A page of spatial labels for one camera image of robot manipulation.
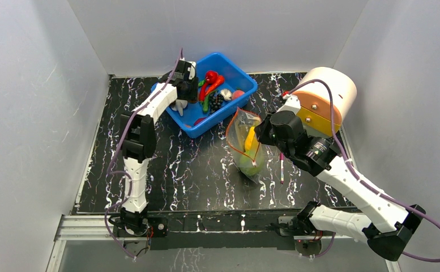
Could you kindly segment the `yellow toy mango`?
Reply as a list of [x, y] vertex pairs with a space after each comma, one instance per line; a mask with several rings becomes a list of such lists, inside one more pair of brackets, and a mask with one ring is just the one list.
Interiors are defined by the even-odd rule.
[[255, 126], [250, 127], [247, 137], [244, 142], [245, 151], [256, 151], [259, 147], [259, 142], [255, 134]]

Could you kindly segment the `clear zip top bag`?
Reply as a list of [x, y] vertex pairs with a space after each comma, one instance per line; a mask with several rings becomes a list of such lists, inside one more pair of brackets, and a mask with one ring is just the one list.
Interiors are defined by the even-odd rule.
[[237, 108], [226, 131], [226, 140], [234, 165], [251, 182], [258, 184], [264, 170], [264, 148], [257, 140], [255, 128], [262, 119], [255, 113]]

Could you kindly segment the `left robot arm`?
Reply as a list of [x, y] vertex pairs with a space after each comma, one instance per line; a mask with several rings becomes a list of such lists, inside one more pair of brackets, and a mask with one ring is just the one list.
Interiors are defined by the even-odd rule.
[[181, 111], [196, 100], [198, 83], [196, 62], [180, 58], [139, 106], [121, 116], [123, 132], [107, 174], [124, 177], [125, 197], [119, 204], [119, 218], [106, 221], [130, 235], [143, 236], [150, 228], [146, 174], [157, 145], [155, 125], [166, 109], [175, 106]]

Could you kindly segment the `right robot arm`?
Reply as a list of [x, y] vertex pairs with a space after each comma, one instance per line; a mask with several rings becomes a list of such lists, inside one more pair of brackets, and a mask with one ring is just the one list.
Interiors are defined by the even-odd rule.
[[377, 255], [397, 261], [422, 219], [369, 190], [370, 182], [358, 181], [339, 155], [333, 138], [309, 136], [302, 122], [289, 110], [268, 114], [254, 129], [259, 143], [277, 147], [300, 170], [335, 188], [360, 213], [334, 210], [310, 201], [289, 223], [307, 235], [334, 232], [367, 243]]

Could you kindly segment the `green toy cabbage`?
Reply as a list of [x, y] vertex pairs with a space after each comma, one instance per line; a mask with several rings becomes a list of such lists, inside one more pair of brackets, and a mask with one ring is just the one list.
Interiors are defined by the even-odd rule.
[[240, 156], [237, 167], [243, 174], [247, 176], [255, 176], [263, 170], [264, 158], [262, 156], [257, 156], [255, 161], [253, 161], [248, 156], [242, 155]]

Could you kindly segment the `white toy mushroom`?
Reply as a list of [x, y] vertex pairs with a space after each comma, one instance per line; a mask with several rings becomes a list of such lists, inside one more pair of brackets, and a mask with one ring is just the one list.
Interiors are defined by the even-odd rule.
[[180, 116], [183, 116], [183, 112], [185, 108], [188, 106], [188, 103], [189, 102], [187, 100], [177, 99], [175, 102], [171, 103], [170, 109], [178, 112]]

